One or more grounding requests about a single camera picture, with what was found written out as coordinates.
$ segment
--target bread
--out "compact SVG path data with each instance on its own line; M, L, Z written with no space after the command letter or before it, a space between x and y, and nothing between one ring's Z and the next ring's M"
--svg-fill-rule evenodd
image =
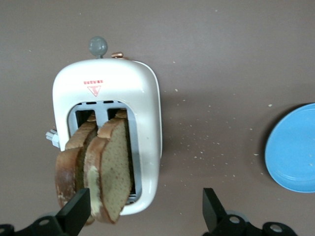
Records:
M75 193L84 188L84 158L88 145L97 135L95 116L91 115L65 145L56 160L55 184L60 207L63 207ZM94 221L92 217L87 224Z
M132 188L126 115L106 122L88 146L84 185L90 189L91 215L98 221L116 223Z

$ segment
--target toaster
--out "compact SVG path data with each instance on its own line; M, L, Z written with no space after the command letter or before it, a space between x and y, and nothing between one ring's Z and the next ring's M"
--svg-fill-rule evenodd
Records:
M62 69L53 84L56 130L46 133L53 145L65 144L92 112L97 126L127 110L134 187L121 215L138 213L154 199L162 153L160 95L157 77L146 64L122 53L103 58L107 43L90 41L96 59L75 62Z

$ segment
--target blue plate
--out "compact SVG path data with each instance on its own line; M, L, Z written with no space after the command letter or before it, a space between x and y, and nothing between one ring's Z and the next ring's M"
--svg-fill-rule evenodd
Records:
M271 132L265 151L271 177L295 192L315 192L315 103L285 116Z

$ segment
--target gray round knob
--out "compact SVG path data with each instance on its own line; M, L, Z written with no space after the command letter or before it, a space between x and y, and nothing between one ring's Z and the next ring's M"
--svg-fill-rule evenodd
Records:
M90 53L97 58L103 58L103 55L107 52L107 48L107 42L102 37L96 36L90 40Z

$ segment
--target white plastic clip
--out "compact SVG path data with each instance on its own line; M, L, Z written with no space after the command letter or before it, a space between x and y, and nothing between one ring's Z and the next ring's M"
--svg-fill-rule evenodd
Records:
M56 130L51 129L46 133L46 139L50 140L55 147L60 148L59 136Z

